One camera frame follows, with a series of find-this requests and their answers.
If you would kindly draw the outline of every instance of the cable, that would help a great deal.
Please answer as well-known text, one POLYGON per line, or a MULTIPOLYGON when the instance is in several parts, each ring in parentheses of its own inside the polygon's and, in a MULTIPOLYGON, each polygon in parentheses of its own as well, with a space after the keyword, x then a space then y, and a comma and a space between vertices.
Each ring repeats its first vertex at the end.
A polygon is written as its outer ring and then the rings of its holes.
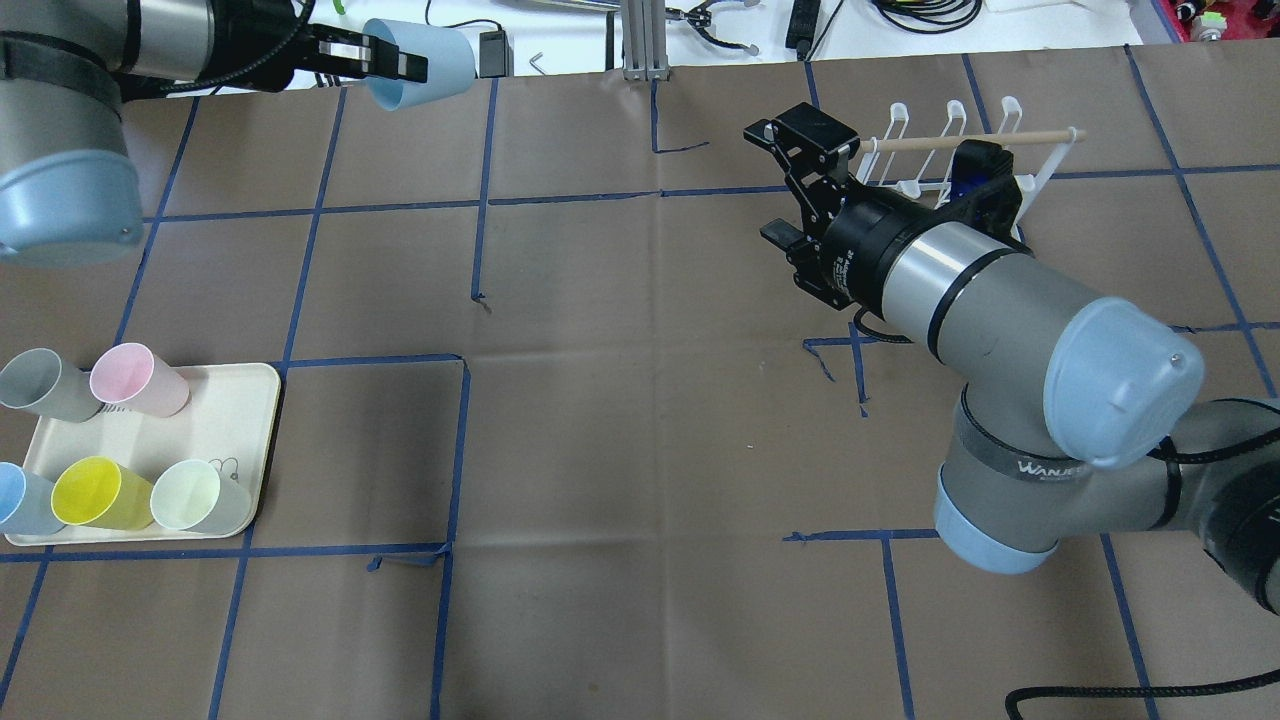
POLYGON ((288 47, 288 45, 293 42, 293 38, 296 38, 298 33, 302 32, 302 28, 307 27, 307 23, 311 22, 311 12, 315 10, 316 8, 316 0, 301 0, 301 3, 302 3, 302 13, 298 15, 298 22, 297 24, 293 26, 293 29, 289 31, 289 35, 284 36, 284 40, 276 42, 275 47, 268 50, 266 54, 259 58, 257 60, 253 60, 252 63, 244 65, 243 68, 236 72, 227 73, 224 76, 219 76, 215 78, 202 79, 198 82, 186 82, 186 83, 164 86, 160 88, 160 92, 163 94, 191 92, 192 90, 207 90, 210 87, 216 87, 219 85, 230 85, 237 79, 247 76, 248 73, 261 68, 266 63, 271 61, 276 55, 280 54, 282 50, 288 47))
POLYGON ((1226 447, 1220 447, 1217 450, 1184 454, 1166 452, 1164 448, 1157 447, 1156 450, 1148 452, 1147 456, 1155 457, 1156 460, 1164 460, 1165 462, 1178 462, 1179 465, 1208 465, 1210 462, 1221 462, 1222 460, 1230 460, 1233 457, 1239 457, 1240 455, 1262 450, 1263 447, 1275 445, 1276 442, 1280 442, 1280 428, 1267 430, 1261 436, 1256 436, 1226 447))
POLYGON ((822 46, 822 41, 827 38, 827 31, 831 29, 831 23, 836 22, 836 15, 840 14, 840 9, 845 6, 845 0, 840 0, 836 9, 831 12, 831 17, 827 18, 827 24, 823 26, 822 32, 818 33, 818 40, 814 41, 813 47, 809 47, 809 54, 804 56, 804 61, 808 63, 813 60, 813 56, 818 53, 818 47, 822 46))
POLYGON ((982 0, 870 0, 870 3, 890 24, 916 35, 957 31, 977 19, 982 10, 982 0))
MULTIPOLYGON (((426 0, 426 8, 422 10, 422 22, 426 24, 431 24, 431 0, 426 0)), ((493 23, 493 26, 498 28, 498 32, 507 32, 506 29, 503 29, 502 23, 499 23, 498 20, 490 20, 489 18, 476 18, 474 20, 466 20, 440 27, 460 28, 466 26, 474 26, 476 23, 493 23)))
POLYGON ((1009 720, 1023 720, 1023 714, 1018 711, 1018 703, 1041 697, 1083 697, 1091 700, 1102 698, 1147 698, 1147 697, 1208 697, 1216 694, 1238 693, 1253 691, 1280 683, 1280 669, 1261 675, 1251 675, 1239 680, 1225 683, 1207 683, 1203 685, 1164 685, 1153 688, 1066 688, 1066 687, 1036 687, 1020 688, 1005 696, 1005 712, 1009 720))
POLYGON ((911 338, 906 337, 905 334, 888 334, 868 328, 865 322, 868 313, 870 313, 869 309, 861 307, 858 310, 858 313, 854 314, 854 327, 858 328, 858 332, 863 333, 867 337, 878 340, 881 342, 888 342, 893 345, 911 345, 911 338))

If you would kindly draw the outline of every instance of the white tray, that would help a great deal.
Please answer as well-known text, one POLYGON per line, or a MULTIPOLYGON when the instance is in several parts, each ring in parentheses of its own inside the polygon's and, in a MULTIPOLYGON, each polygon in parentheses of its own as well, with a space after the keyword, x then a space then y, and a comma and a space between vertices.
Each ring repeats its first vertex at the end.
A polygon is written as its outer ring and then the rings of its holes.
POLYGON ((23 468, 56 480, 72 462, 105 455, 155 482, 179 460, 212 460, 224 477, 248 489, 252 509, 244 524, 223 534, 166 530, 151 523, 141 530, 67 525, 51 536, 6 534, 17 546, 225 538, 241 533, 257 514, 262 475, 280 398, 280 375, 262 363, 175 368, 191 383, 191 402, 172 418, 152 418, 108 406, 86 423, 41 418, 23 468))

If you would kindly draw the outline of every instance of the gray cup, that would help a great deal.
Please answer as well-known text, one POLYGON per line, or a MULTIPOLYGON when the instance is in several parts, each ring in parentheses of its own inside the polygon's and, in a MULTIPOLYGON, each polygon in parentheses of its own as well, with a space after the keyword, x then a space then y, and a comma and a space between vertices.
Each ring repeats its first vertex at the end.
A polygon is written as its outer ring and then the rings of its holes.
POLYGON ((102 409, 88 387, 88 373, 47 347, 28 350, 0 370, 0 405, 69 423, 83 423, 102 409))

